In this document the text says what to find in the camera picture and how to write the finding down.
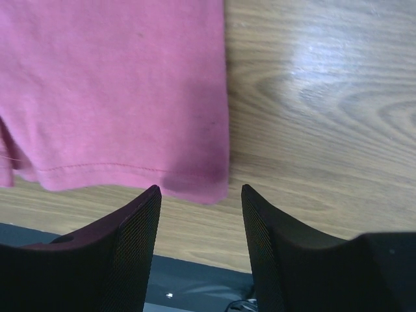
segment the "pink shirt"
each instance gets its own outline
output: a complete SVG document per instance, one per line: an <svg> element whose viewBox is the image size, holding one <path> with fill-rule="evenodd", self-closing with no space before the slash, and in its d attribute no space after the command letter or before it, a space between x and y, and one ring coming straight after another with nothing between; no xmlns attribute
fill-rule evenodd
<svg viewBox="0 0 416 312"><path fill-rule="evenodd" d="M0 186L228 189L223 0L0 1Z"/></svg>

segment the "pink cloth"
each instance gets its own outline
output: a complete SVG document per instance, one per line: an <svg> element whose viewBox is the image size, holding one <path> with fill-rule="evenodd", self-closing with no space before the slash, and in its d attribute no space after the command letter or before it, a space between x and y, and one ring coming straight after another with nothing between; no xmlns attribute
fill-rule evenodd
<svg viewBox="0 0 416 312"><path fill-rule="evenodd" d="M0 185L228 189L223 0L0 1Z"/></svg>

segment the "cable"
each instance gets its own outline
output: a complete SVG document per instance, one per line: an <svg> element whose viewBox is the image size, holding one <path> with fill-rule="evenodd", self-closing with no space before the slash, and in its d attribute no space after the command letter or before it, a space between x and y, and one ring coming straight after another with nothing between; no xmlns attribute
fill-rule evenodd
<svg viewBox="0 0 416 312"><path fill-rule="evenodd" d="M237 300L230 303L224 312L258 312L257 300Z"/></svg>

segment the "black object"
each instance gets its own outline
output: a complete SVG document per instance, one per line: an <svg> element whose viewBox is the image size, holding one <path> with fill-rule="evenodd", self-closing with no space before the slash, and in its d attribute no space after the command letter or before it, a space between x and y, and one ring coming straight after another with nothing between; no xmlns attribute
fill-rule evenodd
<svg viewBox="0 0 416 312"><path fill-rule="evenodd" d="M237 300L231 302L224 312L258 312L257 300Z"/></svg>
<svg viewBox="0 0 416 312"><path fill-rule="evenodd" d="M160 208L152 186L49 244L1 244L0 311L142 311Z"/></svg>
<svg viewBox="0 0 416 312"><path fill-rule="evenodd" d="M59 236L0 223L0 244L49 243ZM230 302L254 298L252 285L249 273L153 255L144 311L223 312Z"/></svg>
<svg viewBox="0 0 416 312"><path fill-rule="evenodd" d="M320 232L242 188L260 312L416 311L416 233Z"/></svg>

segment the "desk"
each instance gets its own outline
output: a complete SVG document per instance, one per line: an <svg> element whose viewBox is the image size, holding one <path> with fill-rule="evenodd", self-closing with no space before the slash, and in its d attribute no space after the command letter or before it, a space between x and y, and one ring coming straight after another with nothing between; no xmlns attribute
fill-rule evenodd
<svg viewBox="0 0 416 312"><path fill-rule="evenodd" d="M332 235L416 229L416 3L228 0L229 198L165 198L155 253L249 271L240 189ZM140 193L0 190L0 221L67 233Z"/></svg>

